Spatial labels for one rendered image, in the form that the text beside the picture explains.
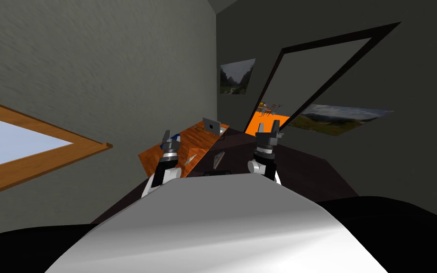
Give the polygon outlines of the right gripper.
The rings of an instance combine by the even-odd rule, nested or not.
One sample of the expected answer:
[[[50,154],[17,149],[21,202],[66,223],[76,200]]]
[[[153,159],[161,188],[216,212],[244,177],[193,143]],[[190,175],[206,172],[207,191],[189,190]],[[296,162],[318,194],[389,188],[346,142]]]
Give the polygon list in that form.
[[[259,123],[256,133],[256,143],[258,146],[276,146],[278,140],[283,137],[283,133],[279,133],[281,121],[276,119],[273,121],[271,132],[263,132],[264,124]]]

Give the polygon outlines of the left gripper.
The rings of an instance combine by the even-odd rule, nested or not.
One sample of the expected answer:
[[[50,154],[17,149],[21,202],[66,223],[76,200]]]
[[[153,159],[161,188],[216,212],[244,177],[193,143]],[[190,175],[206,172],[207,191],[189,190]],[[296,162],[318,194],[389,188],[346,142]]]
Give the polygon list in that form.
[[[173,139],[170,139],[170,136],[170,130],[166,130],[162,139],[162,150],[164,151],[164,154],[177,153],[180,148],[181,135],[175,134],[173,135]]]

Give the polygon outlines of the small table with chairs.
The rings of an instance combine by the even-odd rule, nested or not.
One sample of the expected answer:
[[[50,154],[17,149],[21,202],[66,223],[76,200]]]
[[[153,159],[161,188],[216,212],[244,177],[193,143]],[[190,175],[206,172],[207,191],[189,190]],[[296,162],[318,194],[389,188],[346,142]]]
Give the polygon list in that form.
[[[273,104],[268,105],[264,101],[259,102],[259,105],[256,109],[256,112],[261,113],[261,116],[267,115],[275,115],[277,110],[282,106],[282,104]]]

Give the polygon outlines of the orange-brown wooden desk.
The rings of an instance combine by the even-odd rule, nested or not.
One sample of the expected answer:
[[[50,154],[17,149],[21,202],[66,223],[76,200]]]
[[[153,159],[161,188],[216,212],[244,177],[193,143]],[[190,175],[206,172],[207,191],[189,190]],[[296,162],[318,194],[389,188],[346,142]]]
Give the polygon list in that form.
[[[199,161],[220,139],[218,135],[207,134],[196,129],[196,127],[203,127],[203,125],[203,121],[200,121],[181,132],[181,145],[177,152],[177,167],[182,168],[182,178],[190,174]],[[158,161],[162,156],[163,150],[160,149],[159,144],[139,154],[142,167],[148,177],[155,172]]]

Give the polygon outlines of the grey laptop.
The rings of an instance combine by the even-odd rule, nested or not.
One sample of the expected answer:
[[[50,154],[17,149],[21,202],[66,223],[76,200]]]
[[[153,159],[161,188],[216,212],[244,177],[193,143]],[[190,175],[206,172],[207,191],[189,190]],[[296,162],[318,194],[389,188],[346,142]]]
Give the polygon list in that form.
[[[208,133],[212,133],[214,135],[222,135],[224,129],[221,127],[221,123],[216,120],[212,120],[209,118],[203,118],[203,128]]]

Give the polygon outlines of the dark valley landscape picture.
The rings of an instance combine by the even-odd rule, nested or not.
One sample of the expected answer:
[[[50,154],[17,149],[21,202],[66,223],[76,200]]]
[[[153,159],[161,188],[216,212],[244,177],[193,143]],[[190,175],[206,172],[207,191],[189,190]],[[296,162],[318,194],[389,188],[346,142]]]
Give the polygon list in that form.
[[[220,66],[219,93],[245,95],[254,69],[255,59]]]

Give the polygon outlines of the wide hills landscape picture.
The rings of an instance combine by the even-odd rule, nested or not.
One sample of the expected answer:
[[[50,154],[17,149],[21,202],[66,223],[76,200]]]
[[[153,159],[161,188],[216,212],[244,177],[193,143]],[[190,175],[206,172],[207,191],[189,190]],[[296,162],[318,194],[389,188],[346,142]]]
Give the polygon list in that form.
[[[339,136],[391,113],[393,113],[392,110],[311,104],[288,126],[330,136]]]

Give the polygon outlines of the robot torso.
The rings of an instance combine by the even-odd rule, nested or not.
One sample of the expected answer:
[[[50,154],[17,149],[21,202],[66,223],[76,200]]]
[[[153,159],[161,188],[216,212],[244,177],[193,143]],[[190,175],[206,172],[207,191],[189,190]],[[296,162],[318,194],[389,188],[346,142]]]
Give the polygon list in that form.
[[[173,179],[46,273],[387,273],[317,203],[259,174]]]

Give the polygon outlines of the window with wooden frame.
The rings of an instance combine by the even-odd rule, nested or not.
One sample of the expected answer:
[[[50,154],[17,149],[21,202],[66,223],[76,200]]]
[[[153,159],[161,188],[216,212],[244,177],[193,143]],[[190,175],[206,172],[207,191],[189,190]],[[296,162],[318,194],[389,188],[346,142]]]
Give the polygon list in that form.
[[[111,148],[0,105],[0,192]]]

